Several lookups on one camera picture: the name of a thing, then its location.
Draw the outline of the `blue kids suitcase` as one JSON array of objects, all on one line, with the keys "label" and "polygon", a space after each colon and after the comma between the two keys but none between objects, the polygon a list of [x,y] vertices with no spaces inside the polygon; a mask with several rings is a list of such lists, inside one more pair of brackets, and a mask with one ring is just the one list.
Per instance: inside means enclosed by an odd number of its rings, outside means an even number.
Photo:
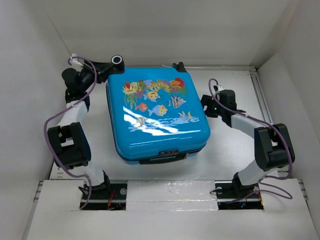
[{"label": "blue kids suitcase", "polygon": [[171,67],[126,67],[111,58],[106,83],[118,155],[128,163],[164,164],[201,151],[211,130],[191,75]]}]

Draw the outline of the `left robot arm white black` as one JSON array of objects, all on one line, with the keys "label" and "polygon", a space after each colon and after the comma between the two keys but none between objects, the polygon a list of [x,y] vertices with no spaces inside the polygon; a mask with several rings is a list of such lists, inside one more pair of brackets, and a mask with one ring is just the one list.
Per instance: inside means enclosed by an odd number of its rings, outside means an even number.
[{"label": "left robot arm white black", "polygon": [[106,82],[111,73],[123,70],[123,61],[119,55],[105,63],[72,56],[68,64],[61,73],[66,108],[45,121],[44,137],[57,167],[72,178],[85,180],[79,188],[82,193],[104,199],[112,192],[111,183],[105,171],[92,162],[82,121],[89,112],[94,87]]}]

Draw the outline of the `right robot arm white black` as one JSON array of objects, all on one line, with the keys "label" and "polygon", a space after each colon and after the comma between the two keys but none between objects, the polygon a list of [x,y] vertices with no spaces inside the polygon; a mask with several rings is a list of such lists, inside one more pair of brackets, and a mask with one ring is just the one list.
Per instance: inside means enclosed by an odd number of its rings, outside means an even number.
[{"label": "right robot arm white black", "polygon": [[237,108],[233,90],[216,90],[212,96],[203,95],[201,105],[209,118],[218,118],[230,128],[239,130],[254,141],[254,159],[243,170],[236,172],[231,185],[220,192],[230,193],[233,201],[240,201],[260,192],[258,185],[275,169],[288,167],[285,179],[292,175],[295,152],[285,124],[271,124],[248,115]]}]

